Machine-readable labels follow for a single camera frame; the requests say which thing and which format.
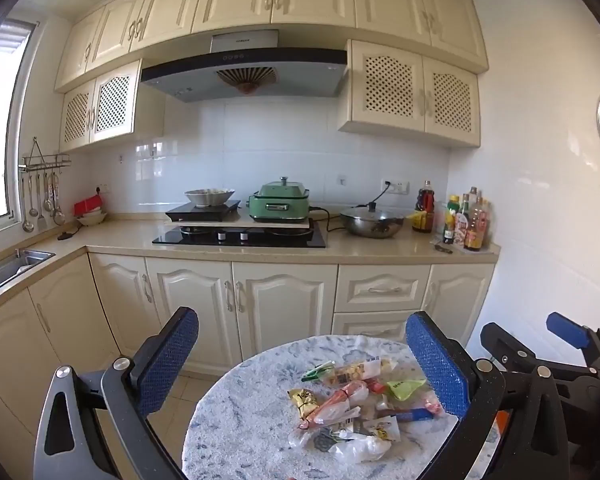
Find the range hood fan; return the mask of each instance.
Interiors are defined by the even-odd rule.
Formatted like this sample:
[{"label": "range hood fan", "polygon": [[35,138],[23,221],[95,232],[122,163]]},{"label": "range hood fan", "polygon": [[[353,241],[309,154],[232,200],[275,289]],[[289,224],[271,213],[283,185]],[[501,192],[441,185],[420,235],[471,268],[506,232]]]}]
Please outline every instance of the range hood fan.
[{"label": "range hood fan", "polygon": [[237,88],[241,94],[249,95],[264,85],[278,80],[276,71],[270,66],[247,66],[218,70],[218,77],[228,85]]}]

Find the backsplash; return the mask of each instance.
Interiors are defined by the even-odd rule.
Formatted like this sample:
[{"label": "backsplash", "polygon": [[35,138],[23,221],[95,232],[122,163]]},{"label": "backsplash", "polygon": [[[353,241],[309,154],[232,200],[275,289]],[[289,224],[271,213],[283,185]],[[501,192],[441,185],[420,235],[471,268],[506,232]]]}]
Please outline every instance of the backsplash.
[{"label": "backsplash", "polygon": [[425,179],[445,199],[448,148],[339,132],[336,110],[334,98],[167,97],[163,137],[88,153],[91,187],[109,187],[109,212],[166,211],[186,202],[185,191],[205,187],[235,189],[245,202],[280,176],[302,182],[312,205],[335,209],[373,199],[383,178],[410,183],[408,195],[383,196],[384,207],[412,210]]}]

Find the round table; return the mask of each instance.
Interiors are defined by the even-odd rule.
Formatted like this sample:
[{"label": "round table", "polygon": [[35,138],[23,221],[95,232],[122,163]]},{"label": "round table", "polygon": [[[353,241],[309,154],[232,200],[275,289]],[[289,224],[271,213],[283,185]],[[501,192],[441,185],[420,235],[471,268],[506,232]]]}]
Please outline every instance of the round table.
[{"label": "round table", "polygon": [[[325,399],[333,389],[301,383],[309,368],[328,360],[348,364],[387,354],[397,367],[383,380],[424,378],[409,347],[366,336],[316,336],[272,348],[226,373],[198,402],[182,451],[182,470],[190,480],[269,480],[293,477],[334,480],[415,479],[430,462],[458,420],[400,423],[401,442],[377,462],[344,465],[309,443],[292,449],[289,432],[298,410],[286,392],[307,387]],[[494,427],[467,478],[481,478],[498,442]]]}]

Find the white bowl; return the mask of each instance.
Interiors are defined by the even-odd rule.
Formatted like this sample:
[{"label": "white bowl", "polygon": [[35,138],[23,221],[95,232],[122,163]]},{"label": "white bowl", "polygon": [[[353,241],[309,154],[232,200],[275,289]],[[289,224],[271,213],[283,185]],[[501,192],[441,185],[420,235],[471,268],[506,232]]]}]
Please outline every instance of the white bowl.
[{"label": "white bowl", "polygon": [[235,189],[194,189],[185,193],[189,201],[196,206],[221,205],[229,200]]},{"label": "white bowl", "polygon": [[89,227],[92,225],[98,225],[102,223],[102,221],[107,216],[106,213],[100,213],[99,215],[90,215],[90,216],[78,216],[77,221],[80,222],[85,227]]}]

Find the pot lid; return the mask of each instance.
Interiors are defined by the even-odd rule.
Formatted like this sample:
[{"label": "pot lid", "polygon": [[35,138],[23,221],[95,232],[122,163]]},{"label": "pot lid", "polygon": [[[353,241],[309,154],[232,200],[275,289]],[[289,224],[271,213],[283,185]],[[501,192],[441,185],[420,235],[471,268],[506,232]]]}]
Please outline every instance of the pot lid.
[{"label": "pot lid", "polygon": [[258,196],[268,198],[304,198],[307,190],[301,182],[289,182],[281,176],[279,182],[269,182],[260,188]]},{"label": "pot lid", "polygon": [[340,214],[343,216],[349,216],[351,218],[359,218],[360,220],[371,221],[389,220],[393,218],[399,218],[400,216],[395,213],[389,213],[388,211],[380,211],[376,209],[375,202],[369,202],[369,204],[366,206],[345,209],[344,211],[341,211]]}]

